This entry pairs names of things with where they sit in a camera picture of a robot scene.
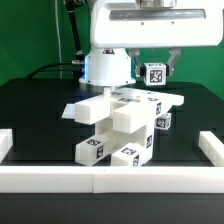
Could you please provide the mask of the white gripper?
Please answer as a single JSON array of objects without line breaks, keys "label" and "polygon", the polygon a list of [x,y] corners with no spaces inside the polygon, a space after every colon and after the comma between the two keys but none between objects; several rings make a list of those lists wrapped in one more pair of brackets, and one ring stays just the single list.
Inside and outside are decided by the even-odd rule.
[{"label": "white gripper", "polygon": [[137,77],[146,67],[136,48],[170,48],[166,76],[173,75],[181,56],[178,47],[216,46],[224,32],[224,0],[97,0],[91,11],[91,44],[96,48],[132,48],[129,56]]}]

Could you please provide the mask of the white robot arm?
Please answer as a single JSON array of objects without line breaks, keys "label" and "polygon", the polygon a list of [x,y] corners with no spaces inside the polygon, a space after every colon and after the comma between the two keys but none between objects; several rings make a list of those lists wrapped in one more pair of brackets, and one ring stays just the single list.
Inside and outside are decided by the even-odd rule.
[{"label": "white robot arm", "polygon": [[70,20],[90,7],[91,50],[74,38],[81,83],[123,86],[142,77],[164,85],[183,47],[216,46],[223,37],[224,0],[65,0]]}]

